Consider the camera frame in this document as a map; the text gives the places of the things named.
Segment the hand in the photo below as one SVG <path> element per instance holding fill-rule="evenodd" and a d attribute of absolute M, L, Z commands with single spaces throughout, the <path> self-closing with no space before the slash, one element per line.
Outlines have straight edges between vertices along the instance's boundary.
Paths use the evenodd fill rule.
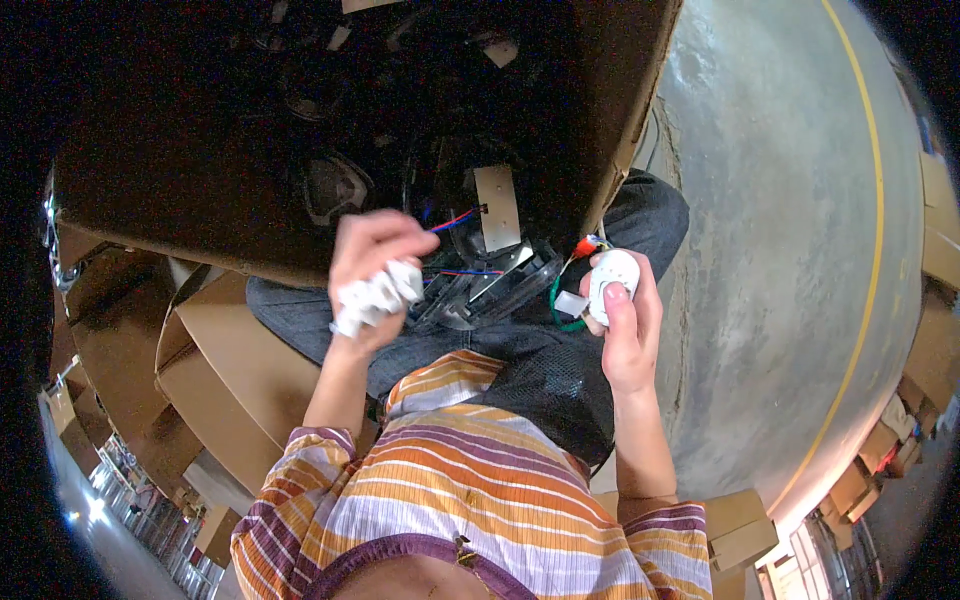
<path fill-rule="evenodd" d="M 420 266 L 424 256 L 440 245 L 435 233 L 424 231 L 416 219 L 395 210 L 379 210 L 360 216 L 347 215 L 337 227 L 337 243 L 330 265 L 329 294 L 333 316 L 340 311 L 337 292 L 348 283 L 369 279 L 383 271 L 388 260 Z M 364 325 L 356 338 L 335 336 L 336 348 L 370 356 L 390 344 L 403 328 L 406 311 L 388 315 L 376 327 Z"/>
<path fill-rule="evenodd" d="M 657 293 L 657 282 L 650 268 L 650 259 L 627 250 L 640 266 L 640 280 L 630 302 L 627 290 L 620 283 L 604 288 L 604 307 L 610 327 L 604 332 L 603 373 L 610 381 L 614 399 L 652 393 L 657 351 L 660 346 L 660 321 L 663 305 Z M 600 256 L 590 259 L 596 266 Z M 580 281 L 580 295 L 589 296 L 590 273 Z"/>

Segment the person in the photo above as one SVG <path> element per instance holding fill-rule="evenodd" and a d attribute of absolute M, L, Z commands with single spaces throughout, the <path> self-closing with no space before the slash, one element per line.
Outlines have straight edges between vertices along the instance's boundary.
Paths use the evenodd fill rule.
<path fill-rule="evenodd" d="M 608 240 L 631 252 L 640 281 L 633 300 L 607 286 L 602 340 L 520 317 L 492 331 L 410 336 L 403 314 L 356 338 L 329 334 L 340 286 L 439 245 L 393 211 L 342 220 L 327 291 L 251 280 L 254 315 L 305 355 L 323 355 L 303 426 L 231 538 L 249 598 L 710 597 L 704 508 L 678 502 L 654 386 L 657 279 L 683 241 L 686 204 L 644 173 L 618 200 L 604 219 Z M 524 392 L 528 403 L 516 397 Z M 368 393 L 385 426 L 359 458 Z M 615 517 L 589 492 L 596 457 L 585 452 L 596 448 L 576 444 L 567 414 L 604 398 L 609 410 L 594 410 L 588 432 L 602 437 L 610 414 Z"/>

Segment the jeans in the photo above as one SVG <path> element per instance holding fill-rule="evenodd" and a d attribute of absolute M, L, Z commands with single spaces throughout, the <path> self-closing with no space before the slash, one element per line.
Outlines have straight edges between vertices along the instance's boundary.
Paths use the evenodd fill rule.
<path fill-rule="evenodd" d="M 604 217 L 607 239 L 618 248 L 646 254 L 657 281 L 677 254 L 688 224 L 681 193 L 636 169 Z M 586 260 L 570 265 L 561 279 L 562 288 L 576 294 L 588 270 Z M 292 288 L 251 277 L 247 305 L 290 347 L 322 364 L 333 321 L 324 288 Z M 416 334 L 404 330 L 373 358 L 367 393 L 382 400 L 401 378 L 458 349 L 508 364 L 490 389 L 470 403 L 529 419 L 588 466 L 606 460 L 613 444 L 613 400 L 600 366 L 603 341 L 586 330 L 560 331 L 553 324 L 546 292 L 501 323 L 473 331 L 440 326 Z"/>

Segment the striped shirt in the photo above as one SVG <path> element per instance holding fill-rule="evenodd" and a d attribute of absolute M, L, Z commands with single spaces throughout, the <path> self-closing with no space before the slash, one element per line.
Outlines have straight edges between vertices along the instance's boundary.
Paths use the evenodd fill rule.
<path fill-rule="evenodd" d="M 703 506 L 621 527 L 533 423 L 468 403 L 502 367 L 460 350 L 404 377 L 362 459 L 346 429 L 295 429 L 232 535 L 248 598 L 327 598 L 403 554 L 468 557 L 504 598 L 710 598 Z"/>

